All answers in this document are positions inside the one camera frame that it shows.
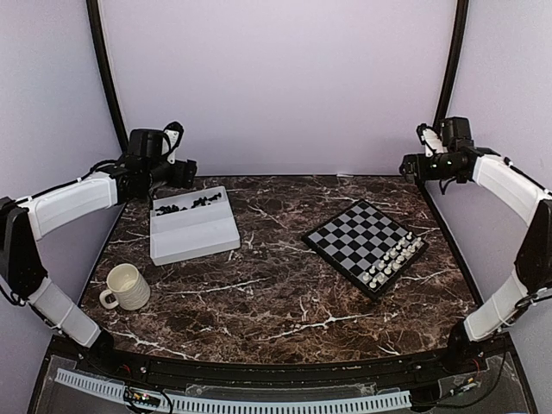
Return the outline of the white plastic tray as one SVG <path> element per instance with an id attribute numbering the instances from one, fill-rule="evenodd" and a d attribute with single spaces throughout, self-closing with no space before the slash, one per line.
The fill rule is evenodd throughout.
<path id="1" fill-rule="evenodd" d="M 222 197 L 204 207 L 191 208 L 194 200 L 218 192 Z M 156 209 L 176 204 L 187 210 L 157 216 Z M 218 254 L 241 246 L 241 237 L 223 186 L 157 199 L 150 210 L 150 258 L 156 266 Z"/>

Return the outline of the black grey chessboard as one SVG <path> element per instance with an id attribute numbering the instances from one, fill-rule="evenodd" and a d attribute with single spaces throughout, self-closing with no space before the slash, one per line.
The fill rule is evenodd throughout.
<path id="1" fill-rule="evenodd" d="M 412 232 L 420 236 L 426 246 L 381 290 L 372 291 L 361 280 L 361 275 L 408 232 L 412 231 L 375 205 L 360 199 L 305 233 L 302 241 L 363 294 L 377 301 L 429 247 L 422 236 Z"/>

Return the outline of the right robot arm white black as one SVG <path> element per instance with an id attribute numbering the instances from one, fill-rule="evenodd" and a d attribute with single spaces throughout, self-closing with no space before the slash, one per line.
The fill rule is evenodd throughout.
<path id="1" fill-rule="evenodd" d="M 509 158 L 476 146 L 465 117 L 442 119 L 438 127 L 422 123 L 417 136 L 424 151 L 403 158 L 399 172 L 406 180 L 416 184 L 436 181 L 440 191 L 452 182 L 473 182 L 512 209 L 527 226 L 511 276 L 459 324 L 452 335 L 458 342 L 441 353 L 442 369 L 458 374 L 474 358 L 470 342 L 492 336 L 546 298 L 544 293 L 551 288 L 551 191 Z"/>

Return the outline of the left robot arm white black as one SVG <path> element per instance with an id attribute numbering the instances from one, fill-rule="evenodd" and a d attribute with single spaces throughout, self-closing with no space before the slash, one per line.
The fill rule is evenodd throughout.
<path id="1" fill-rule="evenodd" d="M 48 233 L 97 210 L 150 199 L 156 188 L 191 188 L 197 164 L 178 161 L 185 134 L 179 122 L 162 130 L 134 129 L 127 150 L 102 160 L 88 173 L 32 196 L 1 200 L 1 293 L 14 306 L 29 305 L 51 328 L 89 349 L 87 360 L 103 376 L 122 368 L 114 339 L 88 317 L 42 265 L 37 242 Z"/>

